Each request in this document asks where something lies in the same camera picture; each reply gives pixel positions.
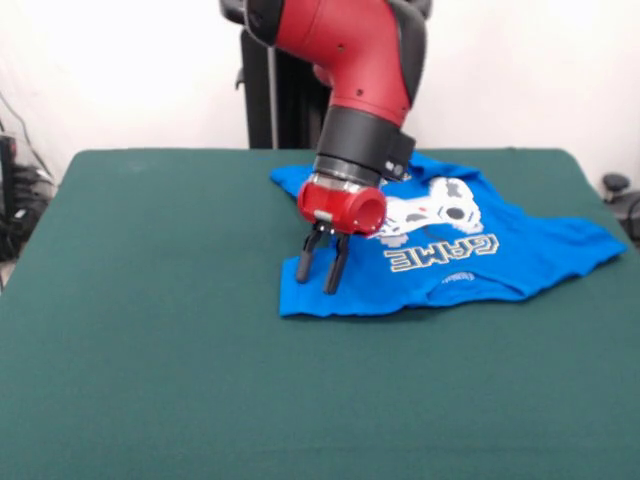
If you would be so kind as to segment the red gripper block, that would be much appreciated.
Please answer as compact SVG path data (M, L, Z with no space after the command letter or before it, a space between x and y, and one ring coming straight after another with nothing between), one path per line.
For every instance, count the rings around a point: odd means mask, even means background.
M299 190L297 206L303 218L314 224L299 256L295 275L298 283L308 281L316 245L324 235L322 223L340 232L331 236L335 255L324 285L324 293L334 295L349 256L349 235L379 231L386 217L386 197L377 187L313 174Z

